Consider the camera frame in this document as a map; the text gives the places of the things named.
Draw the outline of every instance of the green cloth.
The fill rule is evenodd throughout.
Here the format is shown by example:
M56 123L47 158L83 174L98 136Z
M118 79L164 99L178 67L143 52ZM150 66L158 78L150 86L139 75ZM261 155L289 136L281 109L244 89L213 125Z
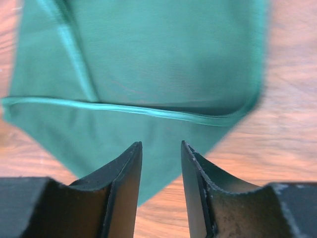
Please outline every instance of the green cloth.
M139 205L256 104L266 0L26 0L4 118L83 177L143 143Z

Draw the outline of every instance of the wooden table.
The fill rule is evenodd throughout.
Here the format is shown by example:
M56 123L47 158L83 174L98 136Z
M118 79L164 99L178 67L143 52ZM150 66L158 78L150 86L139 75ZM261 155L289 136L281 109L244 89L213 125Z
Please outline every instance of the wooden table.
M261 104L207 157L255 184L317 180L317 1L274 0ZM0 1L0 96L12 70L19 7ZM0 176L74 175L26 134L0 120ZM136 238L188 238L182 178L138 209Z

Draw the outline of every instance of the fabric fold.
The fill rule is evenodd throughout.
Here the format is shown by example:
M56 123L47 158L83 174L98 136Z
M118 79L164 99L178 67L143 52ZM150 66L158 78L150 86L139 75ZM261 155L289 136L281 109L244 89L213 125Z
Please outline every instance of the fabric fold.
M83 177L142 141L139 205L257 104L266 0L28 0L4 118Z

